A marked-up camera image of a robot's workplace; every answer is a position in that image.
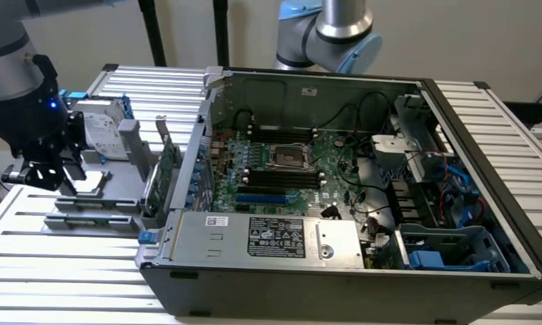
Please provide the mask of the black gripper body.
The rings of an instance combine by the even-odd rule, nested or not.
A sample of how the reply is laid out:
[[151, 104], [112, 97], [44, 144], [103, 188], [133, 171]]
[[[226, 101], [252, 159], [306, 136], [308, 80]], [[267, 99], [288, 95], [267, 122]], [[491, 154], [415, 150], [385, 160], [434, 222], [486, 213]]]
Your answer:
[[14, 158], [59, 160], [68, 109], [56, 90], [34, 90], [0, 100], [0, 138]]

